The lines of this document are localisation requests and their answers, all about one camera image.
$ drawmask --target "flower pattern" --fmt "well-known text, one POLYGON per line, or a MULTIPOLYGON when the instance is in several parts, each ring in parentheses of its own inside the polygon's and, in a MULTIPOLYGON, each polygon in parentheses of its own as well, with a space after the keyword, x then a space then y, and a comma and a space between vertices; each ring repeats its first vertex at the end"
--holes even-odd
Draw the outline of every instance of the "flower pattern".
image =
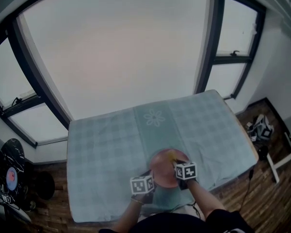
POLYGON ((165 121, 165 118, 162 117, 162 112, 161 111, 154 112, 153 109, 150 109, 149 114, 145 114, 144 118, 147 119, 146 121, 147 125, 154 124, 156 127, 159 127, 161 122, 165 121))

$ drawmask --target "window frame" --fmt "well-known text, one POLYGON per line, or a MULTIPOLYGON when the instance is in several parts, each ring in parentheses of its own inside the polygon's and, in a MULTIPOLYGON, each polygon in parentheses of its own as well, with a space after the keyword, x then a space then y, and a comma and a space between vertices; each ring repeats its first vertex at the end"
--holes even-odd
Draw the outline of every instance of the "window frame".
POLYGON ((32 86, 36 94, 24 98, 22 101, 15 103, 6 109, 0 104, 0 118, 6 123, 21 139, 27 142, 33 148, 39 145, 49 144, 53 142, 65 141, 67 137, 54 139, 43 143, 38 143, 19 128, 9 117, 45 103, 46 106, 52 111, 62 125, 68 130, 71 119, 63 110, 61 105, 56 100, 51 89, 43 79, 39 69, 31 55, 30 50, 26 44, 26 40, 21 34, 21 30, 17 23, 17 17, 31 5, 40 0, 28 0, 19 6, 15 11, 9 14, 0 23, 0 45, 4 40, 8 39, 14 56, 20 66, 21 71, 24 73, 29 84, 32 86))
POLYGON ((208 44, 206 48, 206 54, 203 57, 203 62, 201 65, 201 71, 199 78, 197 79, 195 93, 204 92, 208 83, 208 79, 211 73, 211 69, 213 65, 222 65, 222 64, 236 64, 236 63, 245 63, 244 70, 242 72, 241 77, 233 91, 229 97, 224 98, 227 99, 235 99, 239 94, 243 83, 246 80, 246 77, 249 73, 253 60, 256 56, 259 42, 261 39, 264 21, 265 21, 265 14, 266 8, 261 5, 256 0, 234 0, 239 2, 257 12, 256 17, 256 34, 252 40, 251 48, 249 51, 248 56, 236 55, 236 56, 228 56, 228 55, 218 55, 217 56, 217 49, 220 40, 221 28, 223 23, 223 14, 224 14, 224 5, 225 0, 212 0, 213 4, 213 11, 211 20, 211 27, 206 33, 209 35, 208 44))

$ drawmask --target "white stand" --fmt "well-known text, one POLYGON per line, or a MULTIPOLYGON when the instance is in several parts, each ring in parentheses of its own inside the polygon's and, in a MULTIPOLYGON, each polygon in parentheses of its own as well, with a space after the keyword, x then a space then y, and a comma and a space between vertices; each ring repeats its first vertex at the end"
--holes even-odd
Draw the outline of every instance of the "white stand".
MULTIPOLYGON (((291 141, 289 140, 289 137, 288 137, 286 132, 285 132, 285 136, 286 136, 286 138, 287 138, 287 140, 289 142, 289 145, 291 147, 291 141)), ((275 177, 276 183, 279 183, 279 176, 277 174, 277 169, 291 160, 291 154, 289 154, 288 156, 283 158, 281 161, 277 162, 275 165, 273 164, 273 161, 272 161, 272 159, 271 159, 269 154, 267 154, 267 160, 268 160, 268 163, 271 166, 271 169, 272 169, 273 175, 275 177)))

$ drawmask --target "blue checkered sheet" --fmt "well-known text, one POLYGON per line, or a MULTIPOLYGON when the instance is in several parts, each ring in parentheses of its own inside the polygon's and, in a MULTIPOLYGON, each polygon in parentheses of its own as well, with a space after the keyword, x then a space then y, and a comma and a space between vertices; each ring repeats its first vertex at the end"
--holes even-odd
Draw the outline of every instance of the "blue checkered sheet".
MULTIPOLYGON (((197 179, 208 190, 257 162, 239 122, 214 90, 76 120, 69 126, 67 150, 73 219, 118 219, 130 201, 129 179, 169 148, 197 163, 197 179)), ((168 211, 192 201, 188 190, 157 187, 144 210, 168 211)))

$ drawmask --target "wooden floor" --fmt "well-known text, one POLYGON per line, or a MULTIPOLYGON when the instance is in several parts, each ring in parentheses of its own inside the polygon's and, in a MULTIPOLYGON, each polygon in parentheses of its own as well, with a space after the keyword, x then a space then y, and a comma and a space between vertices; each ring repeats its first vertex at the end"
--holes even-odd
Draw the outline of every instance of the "wooden floor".
MULTIPOLYGON (((268 147, 270 155, 276 163, 291 150, 284 139, 283 129, 267 104, 261 102, 248 108, 244 113, 238 115, 238 119, 242 125, 245 125, 258 114, 265 114, 275 127, 275 133, 268 147)), ((53 198, 48 201, 31 194, 37 201, 37 207, 35 211, 29 213, 33 224, 25 226, 26 229, 31 232, 36 232, 39 227, 43 227, 43 232, 97 232, 101 228, 111 226, 111 223, 80 224, 73 221, 69 208, 65 163, 35 166, 32 180, 41 171, 47 171, 53 176, 56 191, 53 198)), ((229 211, 239 210, 248 188, 248 174, 249 171, 212 191, 229 211)), ((291 161, 282 166, 278 170, 278 174, 280 183, 275 184, 267 162, 259 161, 254 168, 250 192, 241 215, 257 233, 291 233, 291 161)))

